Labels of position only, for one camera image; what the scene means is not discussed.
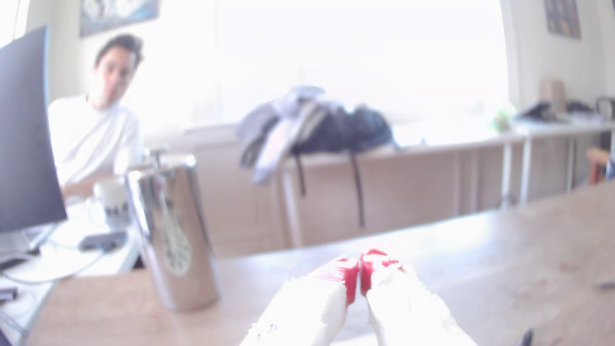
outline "framed picture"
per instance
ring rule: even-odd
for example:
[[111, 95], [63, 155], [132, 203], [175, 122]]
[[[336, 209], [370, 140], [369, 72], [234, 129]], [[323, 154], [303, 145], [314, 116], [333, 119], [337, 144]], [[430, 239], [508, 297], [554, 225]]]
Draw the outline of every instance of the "framed picture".
[[576, 0], [544, 0], [549, 32], [581, 39], [581, 24]]
[[81, 0], [81, 37], [158, 17], [160, 0]]

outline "backpack strap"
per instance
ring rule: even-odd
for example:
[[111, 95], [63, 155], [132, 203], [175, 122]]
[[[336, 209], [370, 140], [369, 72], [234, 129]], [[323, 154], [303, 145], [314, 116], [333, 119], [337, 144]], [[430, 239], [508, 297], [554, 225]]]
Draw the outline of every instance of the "backpack strap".
[[299, 187], [301, 189], [301, 197], [306, 196], [306, 178], [303, 174], [303, 165], [301, 164], [301, 158], [299, 154], [293, 153], [295, 157], [295, 163], [297, 164], [297, 175], [299, 176]]
[[357, 164], [356, 153], [352, 150], [350, 153], [350, 162], [352, 163], [352, 171], [354, 173], [354, 183], [357, 187], [357, 202], [359, 203], [359, 225], [365, 228], [365, 206], [363, 203], [363, 187], [361, 184], [361, 175], [359, 173], [359, 165]]

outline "dark hair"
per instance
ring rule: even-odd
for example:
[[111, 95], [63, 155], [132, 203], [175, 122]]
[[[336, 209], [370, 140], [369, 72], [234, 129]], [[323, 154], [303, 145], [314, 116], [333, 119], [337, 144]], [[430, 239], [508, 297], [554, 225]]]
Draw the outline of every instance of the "dark hair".
[[122, 34], [116, 36], [113, 39], [110, 39], [98, 52], [96, 56], [96, 63], [94, 66], [98, 66], [100, 60], [111, 50], [113, 47], [122, 47], [129, 52], [132, 52], [137, 57], [135, 60], [135, 69], [139, 67], [139, 63], [143, 61], [143, 56], [141, 54], [141, 48], [143, 48], [143, 40], [140, 38], [133, 36], [131, 34]]

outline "white t-shirt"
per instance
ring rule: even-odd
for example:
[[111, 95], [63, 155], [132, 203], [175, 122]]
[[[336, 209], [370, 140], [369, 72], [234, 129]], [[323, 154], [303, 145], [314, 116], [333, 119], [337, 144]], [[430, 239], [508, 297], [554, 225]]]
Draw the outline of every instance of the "white t-shirt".
[[139, 120], [118, 104], [98, 111], [85, 96], [56, 100], [49, 106], [49, 129], [61, 186], [123, 174], [143, 160]]

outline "monitor stand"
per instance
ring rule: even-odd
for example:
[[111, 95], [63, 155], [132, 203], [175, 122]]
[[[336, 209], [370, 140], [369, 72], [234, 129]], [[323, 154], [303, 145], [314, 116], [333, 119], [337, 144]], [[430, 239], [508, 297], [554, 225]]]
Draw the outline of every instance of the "monitor stand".
[[0, 260], [37, 249], [56, 228], [57, 224], [53, 223], [0, 233]]

